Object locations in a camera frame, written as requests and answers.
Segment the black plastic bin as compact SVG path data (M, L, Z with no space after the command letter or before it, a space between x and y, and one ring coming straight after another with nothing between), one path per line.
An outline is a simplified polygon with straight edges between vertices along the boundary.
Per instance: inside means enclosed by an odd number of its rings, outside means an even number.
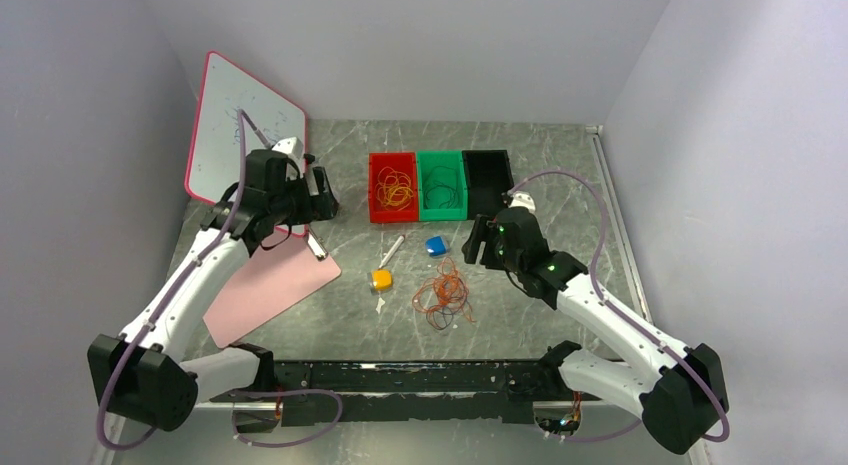
M463 150L467 219L494 216L504 209L503 195L514 186L508 151Z

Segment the green plastic bin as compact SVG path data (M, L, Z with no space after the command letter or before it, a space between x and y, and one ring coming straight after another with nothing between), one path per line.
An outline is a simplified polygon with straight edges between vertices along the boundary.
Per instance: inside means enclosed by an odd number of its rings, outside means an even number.
M421 222L467 219L467 188L459 150L415 153Z

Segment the red plastic bin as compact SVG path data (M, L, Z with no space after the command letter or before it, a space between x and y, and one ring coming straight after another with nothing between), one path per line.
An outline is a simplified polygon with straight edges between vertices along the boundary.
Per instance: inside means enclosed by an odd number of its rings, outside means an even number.
M419 221L419 193L414 152L370 153L368 207L371 223Z

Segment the yellow eraser block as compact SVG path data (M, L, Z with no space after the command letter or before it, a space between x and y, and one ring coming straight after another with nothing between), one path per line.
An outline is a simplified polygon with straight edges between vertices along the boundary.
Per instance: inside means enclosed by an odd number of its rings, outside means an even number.
M370 274L370 288L375 292L383 292L391 289L393 277L389 270L378 269Z

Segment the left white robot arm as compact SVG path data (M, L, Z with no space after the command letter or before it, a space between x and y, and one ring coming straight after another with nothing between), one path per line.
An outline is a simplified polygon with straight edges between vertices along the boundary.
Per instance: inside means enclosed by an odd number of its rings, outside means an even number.
M238 181L202 219L190 251L155 298L118 335L100 334L89 346L99 437L106 437L107 414L173 431L199 402L229 393L254 401L271 396L277 373L270 351L234 345L186 360L187 341L278 226L330 220L338 209L313 155L255 149L243 156Z

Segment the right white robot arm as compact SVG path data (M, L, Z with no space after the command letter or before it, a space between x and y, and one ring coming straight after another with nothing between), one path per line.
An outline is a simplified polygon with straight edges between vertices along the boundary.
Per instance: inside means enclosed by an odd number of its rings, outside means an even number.
M595 396L638 418L664 449L682 455L710 430L729 436L729 400L718 354L661 331L601 286L590 267L555 251L525 207L479 215L462 246L466 263L503 270L523 293L578 321L619 356L602 359L575 344L551 356L539 376L550 398Z

